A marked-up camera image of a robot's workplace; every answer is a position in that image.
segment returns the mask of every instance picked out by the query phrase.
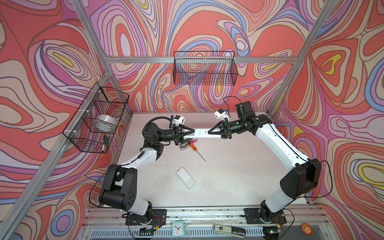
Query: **orange screwdriver handle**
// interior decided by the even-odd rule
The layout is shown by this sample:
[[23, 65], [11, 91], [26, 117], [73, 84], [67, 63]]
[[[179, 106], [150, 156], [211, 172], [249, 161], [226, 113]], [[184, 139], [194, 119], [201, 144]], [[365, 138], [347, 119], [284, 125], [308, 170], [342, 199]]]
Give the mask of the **orange screwdriver handle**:
[[188, 145], [194, 150], [194, 151], [197, 151], [197, 148], [195, 147], [195, 145], [193, 145], [193, 143], [191, 141], [188, 141]]

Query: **table surface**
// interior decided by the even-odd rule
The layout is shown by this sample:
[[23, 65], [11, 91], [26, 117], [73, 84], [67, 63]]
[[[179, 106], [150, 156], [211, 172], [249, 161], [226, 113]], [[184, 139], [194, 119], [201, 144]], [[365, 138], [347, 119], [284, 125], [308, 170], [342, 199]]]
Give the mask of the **table surface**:
[[[141, 131], [147, 121], [170, 115], [133, 114], [118, 164], [139, 152], [144, 140]], [[191, 128], [211, 128], [218, 123], [213, 113], [183, 113], [182, 116], [184, 125]], [[231, 116], [231, 121], [238, 119], [236, 113]], [[165, 119], [154, 122], [162, 129], [169, 129]], [[157, 161], [138, 175], [138, 196], [152, 202], [154, 207], [258, 205], [275, 192], [286, 174], [276, 155], [250, 132], [233, 134], [232, 139], [198, 139], [194, 145], [206, 162], [192, 148], [181, 151], [172, 142], [164, 146]], [[176, 174], [181, 167], [196, 181], [191, 189]], [[294, 203], [306, 201], [299, 198]]]

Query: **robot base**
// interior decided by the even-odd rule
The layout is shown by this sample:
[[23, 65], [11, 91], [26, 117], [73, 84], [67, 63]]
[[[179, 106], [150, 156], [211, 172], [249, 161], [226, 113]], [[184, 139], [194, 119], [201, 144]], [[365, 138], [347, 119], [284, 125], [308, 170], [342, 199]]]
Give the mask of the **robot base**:
[[142, 224], [145, 225], [146, 223], [152, 226], [164, 225], [166, 223], [167, 210], [153, 209], [151, 216], [152, 216], [152, 219], [150, 219], [150, 221], [143, 221], [144, 216], [140, 216], [137, 214], [128, 214], [127, 219], [125, 220], [125, 225], [137, 226]]
[[[263, 222], [260, 219], [259, 214], [260, 208], [254, 208], [254, 209], [244, 209], [245, 212], [245, 218], [247, 220], [247, 224], [265, 224], [269, 222]], [[283, 210], [276, 212], [276, 213], [269, 213], [267, 216], [267, 220], [270, 221], [270, 223], [276, 223], [276, 224], [286, 224], [287, 220], [285, 218]]]

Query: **white phone case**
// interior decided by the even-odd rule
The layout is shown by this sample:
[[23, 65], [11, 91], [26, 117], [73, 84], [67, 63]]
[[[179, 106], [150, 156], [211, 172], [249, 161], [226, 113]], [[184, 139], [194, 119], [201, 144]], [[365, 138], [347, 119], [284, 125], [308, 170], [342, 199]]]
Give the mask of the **white phone case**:
[[189, 189], [196, 184], [196, 181], [191, 177], [191, 175], [189, 175], [185, 168], [181, 167], [176, 171], [176, 174]]

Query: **teal clock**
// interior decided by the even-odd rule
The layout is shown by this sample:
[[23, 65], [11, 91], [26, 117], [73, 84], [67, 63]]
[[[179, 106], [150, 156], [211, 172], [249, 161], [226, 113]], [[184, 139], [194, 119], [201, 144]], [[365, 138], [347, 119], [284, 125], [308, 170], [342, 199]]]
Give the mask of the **teal clock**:
[[185, 236], [184, 221], [177, 221], [172, 223], [172, 237]]

